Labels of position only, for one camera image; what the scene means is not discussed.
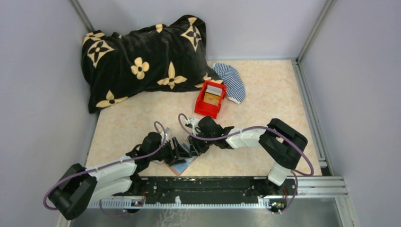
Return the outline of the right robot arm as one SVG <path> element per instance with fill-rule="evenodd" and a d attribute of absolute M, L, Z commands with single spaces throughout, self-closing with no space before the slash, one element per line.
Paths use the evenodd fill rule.
<path fill-rule="evenodd" d="M 292 170 L 295 170 L 304 150 L 307 138 L 278 118 L 267 126 L 223 128 L 210 116 L 202 119 L 185 118 L 180 124 L 189 134 L 193 150 L 205 153 L 210 146 L 220 149 L 263 148 L 275 161 L 267 175 L 267 184 L 280 188 Z"/>

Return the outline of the pink leather card holder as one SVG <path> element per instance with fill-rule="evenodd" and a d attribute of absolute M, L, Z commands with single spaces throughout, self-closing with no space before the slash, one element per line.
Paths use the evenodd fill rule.
<path fill-rule="evenodd" d="M 191 151 L 191 146 L 188 140 L 183 142 L 181 146 L 186 150 L 186 151 Z M 198 158 L 198 156 L 192 156 L 190 158 L 182 158 L 179 159 L 178 164 L 174 164 L 172 166 L 169 166 L 169 169 L 176 175 L 176 176 L 181 176 L 185 170 L 188 169 L 188 167 Z"/>

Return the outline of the red plastic bin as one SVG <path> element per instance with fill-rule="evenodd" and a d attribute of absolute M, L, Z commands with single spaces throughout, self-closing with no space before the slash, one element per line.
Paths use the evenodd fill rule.
<path fill-rule="evenodd" d="M 218 106 L 210 105 L 210 104 L 203 102 L 207 85 L 215 86 L 215 87 L 219 87 L 219 88 L 223 89 L 223 93 L 221 95 L 221 99 L 220 99 Z M 196 99 L 194 112 L 197 114 L 210 116 L 210 117 L 216 119 L 218 116 L 218 113 L 220 112 L 222 102 L 226 96 L 226 89 L 227 89 L 227 87 L 223 84 L 218 84 L 218 83 L 212 82 L 212 81 L 206 81 L 203 84 L 201 91 Z"/>

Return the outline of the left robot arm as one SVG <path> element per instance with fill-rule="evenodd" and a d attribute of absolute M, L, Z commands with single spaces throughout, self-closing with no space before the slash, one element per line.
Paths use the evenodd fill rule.
<path fill-rule="evenodd" d="M 132 151 L 103 169 L 89 173 L 81 164 L 72 165 L 61 178 L 62 183 L 52 189 L 47 199 L 67 220 L 80 216 L 88 205 L 113 195 L 140 196 L 143 205 L 146 188 L 139 173 L 150 162 L 160 161 L 168 166 L 185 163 L 198 152 L 186 141 L 150 132 Z"/>

